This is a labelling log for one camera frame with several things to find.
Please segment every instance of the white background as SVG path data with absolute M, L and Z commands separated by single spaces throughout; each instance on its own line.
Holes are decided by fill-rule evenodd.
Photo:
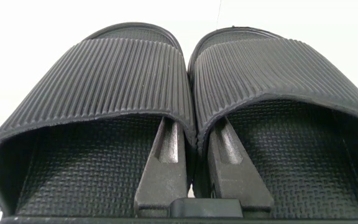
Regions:
M 358 0 L 0 1 L 0 125 L 68 48 L 128 21 L 168 29 L 186 62 L 215 29 L 265 29 L 310 44 L 358 86 Z

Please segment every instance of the black slide sandal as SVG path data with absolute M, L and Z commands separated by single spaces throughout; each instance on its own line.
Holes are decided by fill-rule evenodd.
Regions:
M 204 37 L 189 66 L 197 196 L 238 198 L 245 218 L 358 219 L 358 89 L 334 65 L 233 27 Z
M 168 31 L 125 23 L 89 36 L 0 127 L 4 216 L 166 217 L 190 184 L 191 102 Z

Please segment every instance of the textured footbed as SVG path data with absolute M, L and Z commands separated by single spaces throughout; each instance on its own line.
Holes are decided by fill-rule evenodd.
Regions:
M 150 30 L 150 29 L 141 29 L 141 28 L 125 28 L 114 30 L 111 32 L 106 32 L 98 36 L 99 39 L 102 38 L 132 38 L 140 40 L 150 40 L 156 42 L 163 42 L 166 44 L 171 44 L 170 40 L 164 35 Z
M 263 101 L 228 116 L 275 200 L 272 218 L 358 218 L 358 178 L 332 110 Z
M 160 122 L 125 116 L 39 130 L 16 214 L 134 217 L 134 195 Z
M 220 34 L 215 34 L 212 37 L 205 40 L 205 42 L 203 42 L 203 45 L 198 51 L 198 55 L 201 54 L 208 47 L 214 46 L 215 44 L 221 44 L 225 42 L 244 40 L 244 39 L 252 40 L 252 39 L 266 39 L 266 38 L 272 38 L 272 35 L 267 35 L 263 33 L 257 34 L 249 31 L 223 32 Z

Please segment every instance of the black rubber strap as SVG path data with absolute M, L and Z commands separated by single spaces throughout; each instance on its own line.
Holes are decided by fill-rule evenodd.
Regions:
M 171 45 L 84 40 L 66 52 L 0 127 L 0 143 L 46 126 L 159 114 L 178 121 L 195 146 L 191 102 L 183 56 Z
M 214 123 L 246 105 L 277 98 L 358 117 L 358 89 L 309 45 L 284 38 L 216 44 L 194 64 L 198 151 Z

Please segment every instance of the ribbed strap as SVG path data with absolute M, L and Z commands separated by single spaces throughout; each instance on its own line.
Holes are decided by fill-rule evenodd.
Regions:
M 38 82 L 0 128 L 25 131 L 126 114 L 160 114 L 180 124 L 195 146 L 195 119 L 183 56 L 161 42 L 85 40 Z
M 195 63 L 194 97 L 199 153 L 217 119 L 260 100 L 289 98 L 358 116 L 358 89 L 309 45 L 283 38 L 209 47 Z

